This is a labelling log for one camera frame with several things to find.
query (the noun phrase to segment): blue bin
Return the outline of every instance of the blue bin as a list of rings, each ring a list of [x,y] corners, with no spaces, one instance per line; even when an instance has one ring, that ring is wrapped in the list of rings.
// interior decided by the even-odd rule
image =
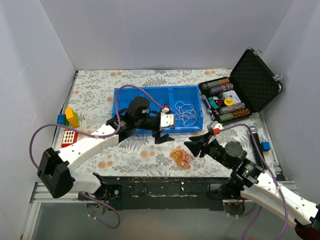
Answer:
[[[191,126],[184,126],[182,120],[175,121],[175,127],[167,127],[163,130],[164,133],[193,133],[202,130],[204,115],[201,108],[199,87],[196,86],[155,86],[142,87],[154,100],[160,105],[168,105],[173,114],[176,114],[175,105],[178,101],[184,104],[192,104],[194,106],[197,121]],[[116,93],[118,88],[114,89],[114,100],[116,100]],[[144,93],[136,88],[126,87],[121,89],[118,96],[118,109],[125,109],[129,103],[137,96],[148,98]],[[150,108],[152,111],[160,111],[160,108],[150,100]],[[113,102],[112,116],[116,115],[116,107]],[[191,124],[194,119],[189,120],[186,124]],[[137,129],[136,134],[151,134],[152,131]]]

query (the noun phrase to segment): table surface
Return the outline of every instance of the table surface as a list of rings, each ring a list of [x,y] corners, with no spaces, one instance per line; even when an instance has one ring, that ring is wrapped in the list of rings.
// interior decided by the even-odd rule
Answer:
[[[81,70],[78,72],[67,106],[79,114],[78,130],[93,133],[112,117],[114,88],[125,84],[139,87],[187,86],[229,76],[231,69],[210,70]],[[117,146],[109,147],[87,160],[76,171],[98,173],[101,176],[139,176],[139,177],[229,177],[231,171],[212,158],[196,158],[191,168],[177,166],[170,153],[177,146],[185,150],[184,142],[191,136],[207,132],[212,122],[207,107],[202,102],[203,130],[194,133],[170,134],[175,141],[155,145],[151,135],[134,135]],[[267,140],[266,129],[259,113],[240,121],[258,128],[261,141]],[[61,148],[64,129],[59,129],[53,144],[55,150]],[[236,127],[222,132],[217,140],[223,146],[230,141],[238,141],[247,151],[247,158],[254,161],[248,130]],[[274,153],[264,153],[267,164],[273,173]]]

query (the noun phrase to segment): yellow chip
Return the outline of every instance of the yellow chip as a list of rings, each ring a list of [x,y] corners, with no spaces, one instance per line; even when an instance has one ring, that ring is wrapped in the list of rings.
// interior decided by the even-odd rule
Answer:
[[[232,106],[234,104],[234,101],[231,98],[226,98],[224,100],[224,104],[227,106]]]

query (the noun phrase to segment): white cardboard wall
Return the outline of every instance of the white cardboard wall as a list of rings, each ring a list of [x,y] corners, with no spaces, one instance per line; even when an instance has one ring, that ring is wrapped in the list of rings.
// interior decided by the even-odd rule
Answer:
[[[293,0],[40,0],[77,70],[233,68]]]
[[[320,2],[295,0],[263,54],[284,91],[264,111],[285,175],[320,202]]]
[[[17,240],[38,179],[31,135],[57,120],[75,69],[39,0],[1,0],[0,12],[0,238]],[[38,163],[54,130],[34,143]]]

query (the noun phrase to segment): blue lego brick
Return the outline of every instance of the blue lego brick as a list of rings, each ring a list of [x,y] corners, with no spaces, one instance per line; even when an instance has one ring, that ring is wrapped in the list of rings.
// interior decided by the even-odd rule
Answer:
[[[66,124],[66,121],[67,121],[67,117],[66,117],[65,114],[59,114],[59,115],[58,115],[58,118],[56,119],[56,123],[57,123],[57,124],[65,125],[65,124]]]
[[[271,149],[270,144],[267,141],[261,142],[261,147],[264,152],[268,152]]]

